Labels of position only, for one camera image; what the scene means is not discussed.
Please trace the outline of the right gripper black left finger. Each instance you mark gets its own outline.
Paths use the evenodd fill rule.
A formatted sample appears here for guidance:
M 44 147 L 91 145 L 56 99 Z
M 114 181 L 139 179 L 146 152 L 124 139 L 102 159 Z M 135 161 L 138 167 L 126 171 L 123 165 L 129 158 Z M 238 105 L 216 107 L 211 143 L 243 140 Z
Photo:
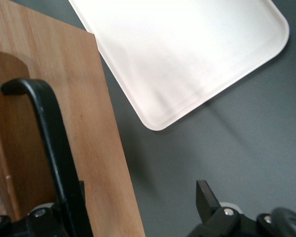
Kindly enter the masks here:
M 61 224 L 54 203 L 35 207 L 19 221 L 0 215 L 0 237 L 63 237 Z

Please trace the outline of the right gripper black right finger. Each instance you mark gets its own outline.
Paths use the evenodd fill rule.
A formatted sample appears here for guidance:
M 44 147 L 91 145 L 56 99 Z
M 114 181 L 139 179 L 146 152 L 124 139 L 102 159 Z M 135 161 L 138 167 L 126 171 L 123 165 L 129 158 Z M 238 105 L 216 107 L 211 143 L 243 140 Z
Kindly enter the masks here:
M 273 237 L 268 214 L 252 220 L 230 206 L 220 204 L 205 180 L 196 182 L 196 208 L 201 219 L 189 237 Z

